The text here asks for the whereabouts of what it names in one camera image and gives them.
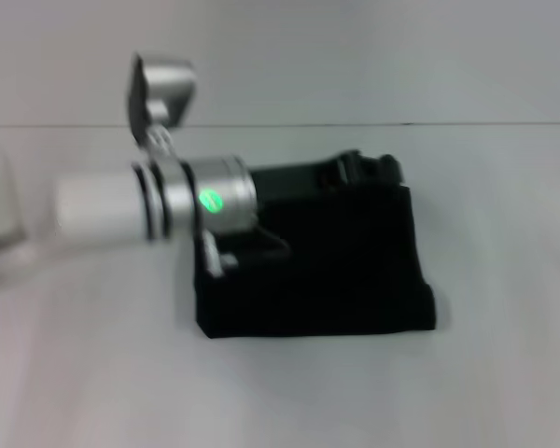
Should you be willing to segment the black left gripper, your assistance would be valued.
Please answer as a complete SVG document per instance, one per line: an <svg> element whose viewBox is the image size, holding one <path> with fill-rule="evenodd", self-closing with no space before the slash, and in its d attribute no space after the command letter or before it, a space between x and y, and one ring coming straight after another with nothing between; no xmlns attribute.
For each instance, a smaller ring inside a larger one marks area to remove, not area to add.
<svg viewBox="0 0 560 448"><path fill-rule="evenodd" d="M347 150L329 159L249 170L257 197L257 215L277 203L295 203L339 195L360 182L404 184L399 161L390 154L362 156Z"/></svg>

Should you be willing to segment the black shirt with FREE print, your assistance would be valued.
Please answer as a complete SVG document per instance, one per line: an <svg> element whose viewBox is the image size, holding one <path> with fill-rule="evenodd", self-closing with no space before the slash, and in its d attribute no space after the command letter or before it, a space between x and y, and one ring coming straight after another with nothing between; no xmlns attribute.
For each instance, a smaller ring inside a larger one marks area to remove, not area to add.
<svg viewBox="0 0 560 448"><path fill-rule="evenodd" d="M373 182L277 203L261 230L223 237L239 266L214 278L195 250L196 320L210 338L433 330L408 188Z"/></svg>

